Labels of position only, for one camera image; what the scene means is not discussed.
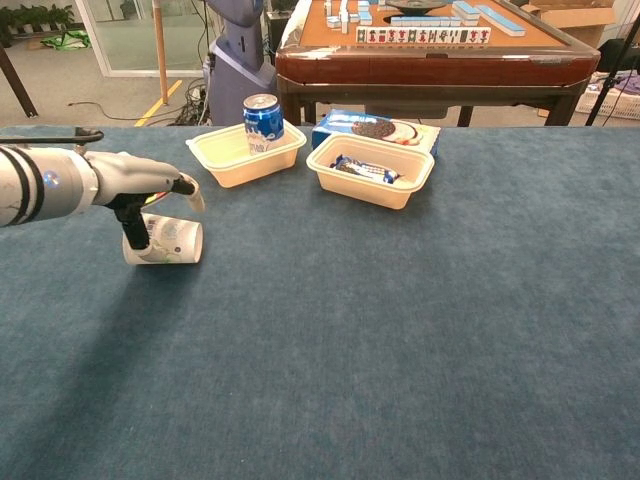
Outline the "grey blue robot body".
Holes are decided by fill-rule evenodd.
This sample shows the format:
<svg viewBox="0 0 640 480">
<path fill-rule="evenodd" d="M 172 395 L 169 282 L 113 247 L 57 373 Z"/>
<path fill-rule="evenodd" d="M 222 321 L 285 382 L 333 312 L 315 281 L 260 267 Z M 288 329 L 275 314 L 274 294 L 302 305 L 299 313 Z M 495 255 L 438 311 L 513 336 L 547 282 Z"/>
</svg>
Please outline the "grey blue robot body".
<svg viewBox="0 0 640 480">
<path fill-rule="evenodd" d="M 216 126 L 243 121 L 243 102 L 254 94 L 276 94 L 276 71 L 265 59 L 261 19 L 264 0 L 205 0 L 224 20 L 212 47 L 209 108 Z"/>
</svg>

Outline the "black tripod stand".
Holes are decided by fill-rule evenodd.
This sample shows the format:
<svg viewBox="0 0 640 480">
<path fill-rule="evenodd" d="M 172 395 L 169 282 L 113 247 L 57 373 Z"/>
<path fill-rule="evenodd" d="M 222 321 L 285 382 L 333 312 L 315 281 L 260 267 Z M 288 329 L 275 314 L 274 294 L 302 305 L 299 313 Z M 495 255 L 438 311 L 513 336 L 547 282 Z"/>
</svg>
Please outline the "black tripod stand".
<svg viewBox="0 0 640 480">
<path fill-rule="evenodd" d="M 632 74 L 639 77 L 640 82 L 640 42 L 634 39 L 635 35 L 622 40 L 621 38 L 609 39 L 599 48 L 600 60 L 596 71 L 605 74 L 602 81 L 599 97 L 592 107 L 585 122 L 586 126 L 592 126 L 599 113 L 608 92 L 620 87 L 621 93 L 625 92 L 631 83 Z"/>
</svg>

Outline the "black slanted table leg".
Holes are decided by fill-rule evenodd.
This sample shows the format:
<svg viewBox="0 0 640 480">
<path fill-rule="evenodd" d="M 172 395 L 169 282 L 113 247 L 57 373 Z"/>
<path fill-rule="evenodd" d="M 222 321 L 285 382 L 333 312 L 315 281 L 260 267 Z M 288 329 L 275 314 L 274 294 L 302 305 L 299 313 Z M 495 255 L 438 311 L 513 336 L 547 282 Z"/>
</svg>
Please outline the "black slanted table leg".
<svg viewBox="0 0 640 480">
<path fill-rule="evenodd" d="M 38 116 L 36 107 L 34 106 L 23 82 L 21 81 L 17 71 L 15 70 L 10 58 L 8 57 L 4 46 L 0 43 L 0 70 L 4 74 L 14 95 L 16 96 L 22 110 L 28 118 Z"/>
</svg>

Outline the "blue drink can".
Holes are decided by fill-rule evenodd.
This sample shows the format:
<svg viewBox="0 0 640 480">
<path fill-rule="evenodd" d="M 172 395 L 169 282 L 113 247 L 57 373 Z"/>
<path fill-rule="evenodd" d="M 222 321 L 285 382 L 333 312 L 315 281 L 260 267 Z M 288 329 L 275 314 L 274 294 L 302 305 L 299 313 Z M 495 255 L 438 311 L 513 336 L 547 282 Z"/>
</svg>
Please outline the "blue drink can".
<svg viewBox="0 0 640 480">
<path fill-rule="evenodd" d="M 252 155 L 265 153 L 282 145 L 284 117 L 275 95 L 259 93 L 243 102 L 244 127 Z"/>
</svg>

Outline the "cream plastic food container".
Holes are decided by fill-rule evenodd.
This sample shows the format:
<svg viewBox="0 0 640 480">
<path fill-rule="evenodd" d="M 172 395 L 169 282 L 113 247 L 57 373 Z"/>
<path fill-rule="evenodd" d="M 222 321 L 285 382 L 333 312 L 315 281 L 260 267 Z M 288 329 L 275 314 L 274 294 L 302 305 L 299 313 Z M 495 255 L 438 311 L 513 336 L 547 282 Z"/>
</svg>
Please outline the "cream plastic food container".
<svg viewBox="0 0 640 480">
<path fill-rule="evenodd" d="M 347 157 L 378 172 L 358 175 L 335 167 Z M 390 209 L 403 209 L 412 194 L 426 184 L 435 160 L 426 152 L 371 138 L 336 133 L 306 158 L 323 189 Z"/>
<path fill-rule="evenodd" d="M 186 141 L 194 157 L 224 188 L 293 167 L 298 150 L 306 143 L 306 135 L 288 121 L 284 121 L 283 143 L 263 153 L 250 153 L 243 124 L 227 126 Z"/>
</svg>

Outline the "blue table cloth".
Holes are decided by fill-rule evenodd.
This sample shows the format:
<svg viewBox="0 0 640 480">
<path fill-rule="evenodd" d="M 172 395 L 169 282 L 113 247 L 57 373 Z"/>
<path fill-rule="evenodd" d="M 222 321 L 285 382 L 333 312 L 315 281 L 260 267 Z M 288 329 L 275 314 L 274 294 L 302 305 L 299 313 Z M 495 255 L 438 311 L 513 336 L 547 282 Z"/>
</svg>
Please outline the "blue table cloth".
<svg viewBox="0 0 640 480">
<path fill-rule="evenodd" d="M 0 480 L 640 480 L 640 128 L 447 129 L 400 211 L 303 161 L 196 265 L 113 214 L 0 229 Z"/>
</svg>

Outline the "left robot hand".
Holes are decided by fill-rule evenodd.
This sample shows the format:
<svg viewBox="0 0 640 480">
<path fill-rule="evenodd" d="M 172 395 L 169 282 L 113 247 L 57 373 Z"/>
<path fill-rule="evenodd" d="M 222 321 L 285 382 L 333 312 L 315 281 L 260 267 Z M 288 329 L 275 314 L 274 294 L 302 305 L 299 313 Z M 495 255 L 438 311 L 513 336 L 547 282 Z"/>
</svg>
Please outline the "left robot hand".
<svg viewBox="0 0 640 480">
<path fill-rule="evenodd" d="M 133 250 L 149 247 L 142 214 L 145 200 L 152 194 L 168 192 L 183 196 L 195 212 L 205 210 L 199 184 L 176 167 L 125 152 L 89 152 L 85 159 L 97 174 L 98 193 L 95 205 L 112 210 Z"/>
</svg>

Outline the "blue snack packet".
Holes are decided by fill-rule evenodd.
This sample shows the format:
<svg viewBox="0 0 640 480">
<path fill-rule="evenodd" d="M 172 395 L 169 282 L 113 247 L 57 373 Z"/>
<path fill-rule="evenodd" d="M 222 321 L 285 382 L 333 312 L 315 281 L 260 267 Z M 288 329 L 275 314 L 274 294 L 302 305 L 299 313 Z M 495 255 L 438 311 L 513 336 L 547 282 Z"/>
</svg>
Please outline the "blue snack packet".
<svg viewBox="0 0 640 480">
<path fill-rule="evenodd" d="M 401 174 L 392 169 L 362 162 L 355 158 L 339 155 L 335 161 L 329 165 L 330 168 L 364 177 L 366 179 L 386 184 L 394 184 L 401 177 Z"/>
</svg>

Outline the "white paper cup green print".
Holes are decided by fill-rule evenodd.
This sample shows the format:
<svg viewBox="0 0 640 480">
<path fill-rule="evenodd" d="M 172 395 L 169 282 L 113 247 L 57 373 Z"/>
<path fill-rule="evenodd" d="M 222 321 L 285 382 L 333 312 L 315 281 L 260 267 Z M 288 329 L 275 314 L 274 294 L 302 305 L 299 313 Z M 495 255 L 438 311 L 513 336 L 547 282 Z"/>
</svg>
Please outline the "white paper cup green print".
<svg viewBox="0 0 640 480">
<path fill-rule="evenodd" d="M 203 228 L 199 222 L 143 213 L 149 235 L 146 250 L 133 250 L 122 237 L 122 251 L 129 265 L 197 264 L 202 255 Z"/>
</svg>

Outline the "green potted plants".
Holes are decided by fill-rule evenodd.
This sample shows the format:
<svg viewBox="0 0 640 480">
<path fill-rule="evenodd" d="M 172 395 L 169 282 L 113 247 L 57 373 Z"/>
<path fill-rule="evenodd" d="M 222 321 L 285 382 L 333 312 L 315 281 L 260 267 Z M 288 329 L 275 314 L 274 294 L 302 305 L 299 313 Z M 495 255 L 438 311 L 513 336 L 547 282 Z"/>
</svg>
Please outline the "green potted plants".
<svg viewBox="0 0 640 480">
<path fill-rule="evenodd" d="M 8 37 L 66 30 L 74 23 L 72 5 L 0 5 L 0 35 Z"/>
</svg>

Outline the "blue cookie box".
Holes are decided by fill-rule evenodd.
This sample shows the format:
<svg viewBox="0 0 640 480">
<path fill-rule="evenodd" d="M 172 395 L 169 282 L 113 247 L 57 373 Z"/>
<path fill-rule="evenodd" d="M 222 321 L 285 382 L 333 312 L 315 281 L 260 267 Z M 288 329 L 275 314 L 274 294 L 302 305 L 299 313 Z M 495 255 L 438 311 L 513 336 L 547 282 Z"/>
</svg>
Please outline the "blue cookie box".
<svg viewBox="0 0 640 480">
<path fill-rule="evenodd" d="M 436 158 L 440 131 L 439 127 L 406 120 L 332 109 L 312 129 L 311 142 L 316 149 L 332 134 L 351 134 L 424 151 Z"/>
</svg>

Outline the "white plastic basket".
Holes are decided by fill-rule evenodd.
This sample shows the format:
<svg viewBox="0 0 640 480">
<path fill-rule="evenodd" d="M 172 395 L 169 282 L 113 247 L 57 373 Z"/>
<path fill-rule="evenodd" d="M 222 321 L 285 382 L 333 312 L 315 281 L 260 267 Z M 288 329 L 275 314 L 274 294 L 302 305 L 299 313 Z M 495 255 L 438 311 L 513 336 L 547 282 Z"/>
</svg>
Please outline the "white plastic basket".
<svg viewBox="0 0 640 480">
<path fill-rule="evenodd" d="M 575 111 L 589 114 L 600 94 L 600 86 L 591 84 L 581 95 Z M 600 107 L 599 115 L 623 118 L 628 120 L 640 120 L 640 95 L 629 94 L 612 88 Z"/>
</svg>

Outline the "green bag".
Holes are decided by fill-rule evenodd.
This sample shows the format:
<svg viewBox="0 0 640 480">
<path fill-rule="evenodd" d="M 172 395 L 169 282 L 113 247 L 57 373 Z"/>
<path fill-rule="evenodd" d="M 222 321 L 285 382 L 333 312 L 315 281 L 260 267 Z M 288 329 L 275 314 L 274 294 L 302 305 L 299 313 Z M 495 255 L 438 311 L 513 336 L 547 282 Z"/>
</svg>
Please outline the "green bag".
<svg viewBox="0 0 640 480">
<path fill-rule="evenodd" d="M 90 48 L 91 40 L 85 30 L 65 30 L 45 37 L 40 44 L 56 51 L 74 51 Z"/>
</svg>

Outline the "white glass partition frame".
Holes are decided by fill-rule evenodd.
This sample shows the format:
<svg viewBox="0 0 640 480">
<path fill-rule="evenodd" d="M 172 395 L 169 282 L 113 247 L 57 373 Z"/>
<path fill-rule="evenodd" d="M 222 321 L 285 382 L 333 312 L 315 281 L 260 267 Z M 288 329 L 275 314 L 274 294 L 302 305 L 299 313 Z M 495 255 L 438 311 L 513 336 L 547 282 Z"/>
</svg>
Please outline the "white glass partition frame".
<svg viewBox="0 0 640 480">
<path fill-rule="evenodd" d="M 74 0 L 106 77 L 157 77 L 154 8 L 160 8 L 165 70 L 198 77 L 222 20 L 204 0 Z"/>
</svg>

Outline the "wooden pole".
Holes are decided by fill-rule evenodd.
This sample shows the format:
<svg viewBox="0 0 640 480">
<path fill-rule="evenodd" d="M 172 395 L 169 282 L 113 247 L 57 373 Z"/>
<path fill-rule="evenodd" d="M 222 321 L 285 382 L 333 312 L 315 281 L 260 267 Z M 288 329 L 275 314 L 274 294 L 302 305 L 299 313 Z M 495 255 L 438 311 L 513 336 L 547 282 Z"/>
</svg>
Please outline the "wooden pole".
<svg viewBox="0 0 640 480">
<path fill-rule="evenodd" d="M 155 34 L 155 47 L 156 47 L 156 55 L 157 55 L 157 62 L 158 62 L 158 75 L 159 75 L 160 89 L 161 89 L 161 101 L 163 105 L 167 105 L 169 100 L 169 94 L 168 94 L 168 82 L 167 82 L 167 73 L 166 73 L 166 55 L 165 55 L 161 0 L 151 0 L 151 4 L 152 4 L 154 34 Z"/>
</svg>

